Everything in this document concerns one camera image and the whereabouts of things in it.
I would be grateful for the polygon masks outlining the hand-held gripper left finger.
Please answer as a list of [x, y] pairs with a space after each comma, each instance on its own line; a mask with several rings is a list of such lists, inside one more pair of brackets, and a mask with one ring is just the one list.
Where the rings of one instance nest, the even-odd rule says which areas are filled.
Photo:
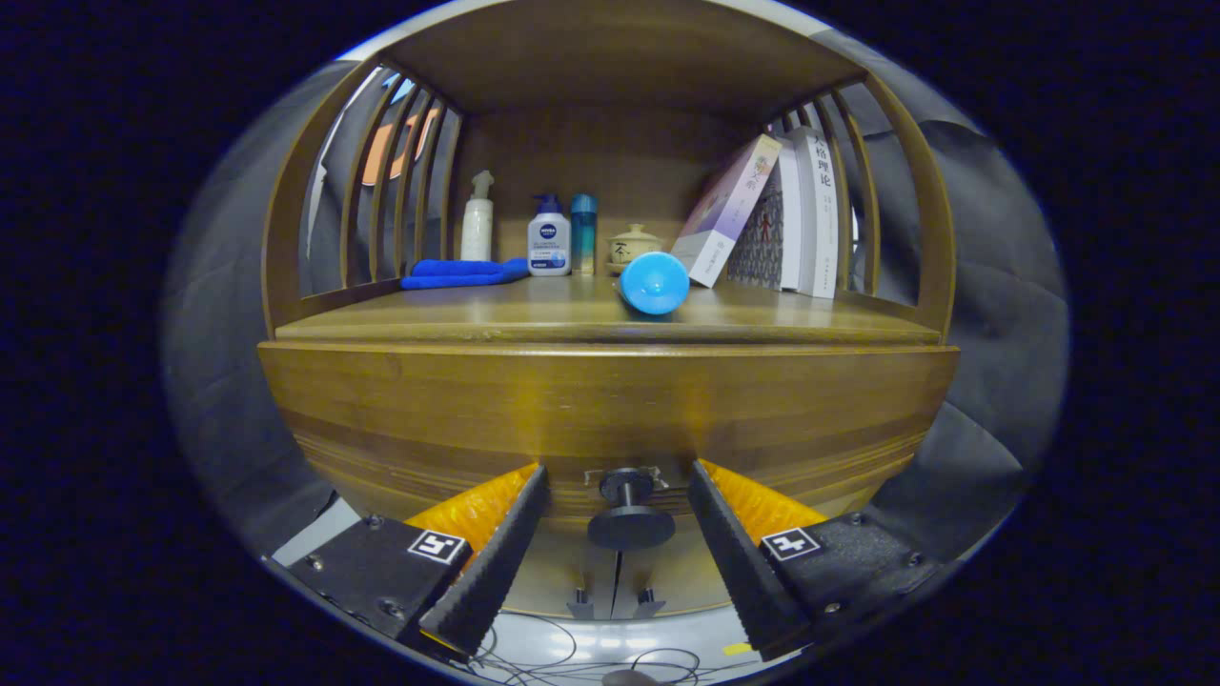
[[411, 520], [361, 518], [287, 572], [376, 634], [467, 663], [497, 620], [549, 499], [547, 469], [529, 464]]

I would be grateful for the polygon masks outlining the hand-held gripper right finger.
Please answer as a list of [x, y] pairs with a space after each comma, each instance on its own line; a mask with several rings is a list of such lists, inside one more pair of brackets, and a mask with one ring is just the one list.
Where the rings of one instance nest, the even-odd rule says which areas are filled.
[[745, 499], [730, 494], [727, 474], [697, 460], [684, 493], [762, 660], [863, 637], [946, 572], [939, 557], [863, 511], [809, 522], [802, 509], [752, 535]]

